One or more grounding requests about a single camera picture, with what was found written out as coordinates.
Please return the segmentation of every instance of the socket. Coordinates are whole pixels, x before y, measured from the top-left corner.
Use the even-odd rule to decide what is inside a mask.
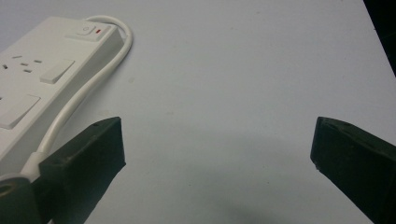
[[[0,54],[0,175],[20,171],[65,103],[122,45],[115,25],[50,17]]]

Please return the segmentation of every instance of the white power cable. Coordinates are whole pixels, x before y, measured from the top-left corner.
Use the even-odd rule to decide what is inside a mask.
[[[46,134],[43,137],[36,152],[32,153],[28,161],[25,163],[21,170],[22,175],[27,175],[31,180],[37,179],[40,174],[38,164],[48,157],[56,136],[62,127],[66,124],[67,120],[77,109],[78,105],[85,99],[88,93],[94,89],[102,80],[106,79],[111,72],[120,64],[132,46],[134,36],[131,28],[124,22],[109,16],[93,16],[86,19],[86,21],[112,23],[119,26],[125,33],[125,41],[119,53],[103,67],[96,75],[87,81],[64,105],[64,108],[56,116],[55,120],[49,126]]]

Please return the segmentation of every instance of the white surface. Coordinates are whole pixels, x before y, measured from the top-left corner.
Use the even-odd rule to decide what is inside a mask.
[[[361,0],[9,1],[0,49],[96,14],[135,40],[59,139],[122,118],[127,166],[87,223],[371,223],[309,159],[318,116],[396,145],[396,78]]]

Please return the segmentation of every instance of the power strip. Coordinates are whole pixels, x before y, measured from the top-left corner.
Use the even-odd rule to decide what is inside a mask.
[[[51,17],[0,54],[0,175],[21,170],[66,102],[122,46],[115,25]]]

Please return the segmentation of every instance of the power outlet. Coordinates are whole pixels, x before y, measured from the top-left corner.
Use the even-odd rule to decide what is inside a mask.
[[[0,54],[0,175],[22,168],[65,103],[122,45],[114,25],[51,17]]]

